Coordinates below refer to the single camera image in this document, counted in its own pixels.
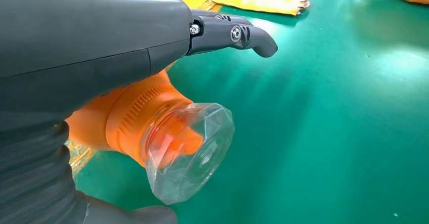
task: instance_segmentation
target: green work mat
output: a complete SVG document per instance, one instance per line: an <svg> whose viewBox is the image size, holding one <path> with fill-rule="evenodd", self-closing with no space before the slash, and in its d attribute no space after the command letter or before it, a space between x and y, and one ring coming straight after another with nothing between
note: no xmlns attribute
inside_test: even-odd
<svg viewBox="0 0 429 224"><path fill-rule="evenodd" d="M225 160L179 223L429 223L429 8L402 0L311 0L297 17L223 8L279 52L225 49L169 72L194 102L229 108ZM144 168L98 152L80 190L125 209L162 204Z"/></svg>

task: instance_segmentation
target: transparent faceted cap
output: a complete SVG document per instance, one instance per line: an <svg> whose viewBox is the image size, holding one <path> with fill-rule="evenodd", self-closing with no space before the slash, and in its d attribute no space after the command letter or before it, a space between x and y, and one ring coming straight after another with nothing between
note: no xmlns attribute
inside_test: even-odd
<svg viewBox="0 0 429 224"><path fill-rule="evenodd" d="M210 179L234 134L231 111L219 104L190 104L173 111L146 145L153 194L165 204L182 202Z"/></svg>

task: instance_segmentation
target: clear plastic piece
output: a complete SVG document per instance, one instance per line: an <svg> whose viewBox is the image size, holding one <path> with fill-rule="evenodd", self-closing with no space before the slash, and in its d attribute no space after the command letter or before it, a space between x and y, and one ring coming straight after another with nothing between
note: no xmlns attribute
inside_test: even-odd
<svg viewBox="0 0 429 224"><path fill-rule="evenodd" d="M234 135L231 111L219 104L191 104L168 115L146 144L146 172L165 204L182 202L208 181Z"/></svg>

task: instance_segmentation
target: orange rubber grip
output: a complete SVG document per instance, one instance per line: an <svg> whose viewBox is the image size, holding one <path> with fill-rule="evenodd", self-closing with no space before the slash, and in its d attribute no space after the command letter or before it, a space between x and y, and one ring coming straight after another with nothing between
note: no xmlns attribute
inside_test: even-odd
<svg viewBox="0 0 429 224"><path fill-rule="evenodd" d="M163 70L127 88L93 99L66 121L72 140L95 149L122 152L145 166L148 158L146 142L152 133L157 132L159 125L169 127L173 139L167 145L170 150L176 145L176 134L185 134L189 140L189 146L180 149L181 154L198 150L202 143L200 135L190 128L184 133L175 130L183 125L182 119L170 117L165 122L172 110L191 103L173 87Z"/></svg>

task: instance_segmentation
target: metal screw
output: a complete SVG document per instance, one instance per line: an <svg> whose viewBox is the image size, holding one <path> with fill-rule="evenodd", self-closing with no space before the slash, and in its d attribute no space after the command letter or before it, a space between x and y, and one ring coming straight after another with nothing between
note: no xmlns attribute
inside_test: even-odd
<svg viewBox="0 0 429 224"><path fill-rule="evenodd" d="M196 25L196 24L192 24L191 27L189 28L189 31L191 32L192 35L196 35L200 33L200 26Z"/></svg>
<svg viewBox="0 0 429 224"><path fill-rule="evenodd" d="M241 29L238 26L234 26L231 29L231 39L233 42L238 42L241 38Z"/></svg>

